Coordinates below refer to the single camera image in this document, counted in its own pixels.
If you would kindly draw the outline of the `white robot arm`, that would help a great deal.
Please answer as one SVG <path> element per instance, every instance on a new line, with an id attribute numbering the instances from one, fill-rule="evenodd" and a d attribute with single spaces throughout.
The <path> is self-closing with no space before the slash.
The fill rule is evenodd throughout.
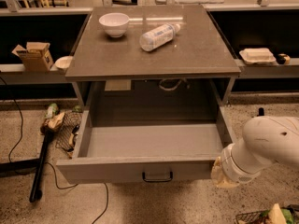
<path id="1" fill-rule="evenodd" d="M 218 188 L 247 184 L 276 163 L 299 167 L 299 118 L 259 116 L 247 121 L 242 138 L 214 161 L 211 179 Z"/>

